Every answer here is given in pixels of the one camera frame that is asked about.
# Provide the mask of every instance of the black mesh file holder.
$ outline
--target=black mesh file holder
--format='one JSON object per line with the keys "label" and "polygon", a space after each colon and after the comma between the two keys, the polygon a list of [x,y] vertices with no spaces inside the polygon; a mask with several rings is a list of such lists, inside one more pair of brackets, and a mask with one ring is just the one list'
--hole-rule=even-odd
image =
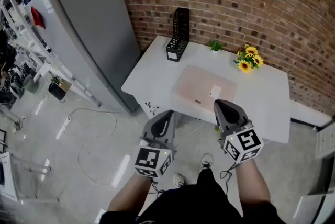
{"label": "black mesh file holder", "polygon": [[173,17],[173,36],[166,46],[168,60],[179,62],[189,42],[189,9],[177,8]]}

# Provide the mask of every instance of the white baseboard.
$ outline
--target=white baseboard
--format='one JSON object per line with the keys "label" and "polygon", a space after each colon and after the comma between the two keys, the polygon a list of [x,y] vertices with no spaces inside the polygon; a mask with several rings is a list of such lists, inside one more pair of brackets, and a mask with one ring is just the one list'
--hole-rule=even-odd
{"label": "white baseboard", "polygon": [[290,114],[290,117],[293,119],[320,127],[326,125],[332,120],[329,115],[321,113],[293,100],[291,100],[290,104]]}

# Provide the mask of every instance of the yellow flower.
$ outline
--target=yellow flower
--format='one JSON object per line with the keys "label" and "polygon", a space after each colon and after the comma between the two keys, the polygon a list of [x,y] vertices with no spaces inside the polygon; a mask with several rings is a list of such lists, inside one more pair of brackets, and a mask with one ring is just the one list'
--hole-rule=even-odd
{"label": "yellow flower", "polygon": [[252,64],[245,60],[241,60],[237,66],[242,72],[249,73],[251,71]]}
{"label": "yellow flower", "polygon": [[255,47],[248,47],[248,48],[246,48],[246,50],[245,50],[247,53],[249,53],[249,54],[252,54],[252,55],[254,55],[254,54],[258,54],[258,51],[257,51],[257,49],[255,48]]}
{"label": "yellow flower", "polygon": [[261,58],[260,55],[255,55],[252,59],[257,64],[258,67],[263,65],[263,59]]}

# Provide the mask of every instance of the white cable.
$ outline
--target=white cable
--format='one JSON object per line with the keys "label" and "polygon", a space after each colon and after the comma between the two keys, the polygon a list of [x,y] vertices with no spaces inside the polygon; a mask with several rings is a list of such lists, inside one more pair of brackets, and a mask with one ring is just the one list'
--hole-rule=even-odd
{"label": "white cable", "polygon": [[200,125],[198,128],[194,129],[191,133],[189,133],[185,138],[183,138],[181,141],[179,141],[175,147],[177,147],[180,143],[182,143],[185,139],[187,139],[190,135],[192,135],[196,130],[198,130],[201,126],[203,126],[205,124],[206,121],[204,121],[202,123],[202,125]]}
{"label": "white cable", "polygon": [[[100,111],[100,110],[86,109],[86,108],[78,108],[78,109],[75,109],[74,111],[72,111],[72,112],[67,116],[67,118],[69,118],[72,114],[74,114],[74,113],[75,113],[76,111],[78,111],[78,110],[88,110],[88,111],[93,111],[93,112],[95,112],[95,113],[99,113],[99,114],[96,115],[96,116],[94,116],[94,117],[88,122],[88,124],[87,124],[86,126],[84,126],[82,129],[80,129],[79,131],[74,132],[74,133],[72,133],[72,134],[70,134],[70,135],[73,135],[73,134],[75,134],[75,133],[78,133],[78,132],[84,130],[85,128],[87,128],[87,127],[91,124],[91,122],[92,122],[94,119],[96,119],[97,117],[99,117],[99,116],[102,115],[102,114],[111,114],[111,115],[113,115],[113,117],[114,117],[114,119],[115,119],[114,129],[113,129],[112,133],[111,133],[108,137],[106,137],[106,138],[92,137],[92,138],[88,138],[88,139],[86,139],[86,140],[84,141],[84,143],[81,145],[81,147],[80,147],[80,149],[79,149],[79,152],[78,152],[78,155],[77,155],[77,163],[78,163],[80,169],[82,170],[82,172],[83,172],[83,174],[84,174],[85,176],[87,176],[91,181],[93,181],[93,182],[96,183],[96,184],[104,185],[104,186],[109,186],[110,184],[102,184],[102,183],[99,183],[99,182],[95,181],[93,178],[91,178],[89,175],[87,175],[87,174],[85,173],[85,171],[83,170],[83,168],[82,168],[82,166],[80,165],[80,162],[79,162],[79,154],[80,154],[81,150],[83,149],[85,143],[88,142],[89,140],[92,140],[92,139],[108,139],[108,138],[110,138],[110,137],[114,134],[114,132],[115,132],[116,124],[117,124],[117,119],[116,119],[114,113],[112,113],[112,112],[110,112],[110,111]],[[67,134],[67,133],[65,132],[65,128],[64,128],[64,130],[63,130],[63,133],[64,133],[65,135],[67,135],[67,136],[70,136],[69,134]]]}

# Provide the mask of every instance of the black bucket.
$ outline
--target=black bucket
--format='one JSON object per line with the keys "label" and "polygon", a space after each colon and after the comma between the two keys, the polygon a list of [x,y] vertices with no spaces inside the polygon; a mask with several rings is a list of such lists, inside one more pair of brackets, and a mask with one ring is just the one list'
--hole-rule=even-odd
{"label": "black bucket", "polygon": [[49,85],[49,93],[58,100],[62,100],[66,94],[66,92],[56,83],[51,83]]}

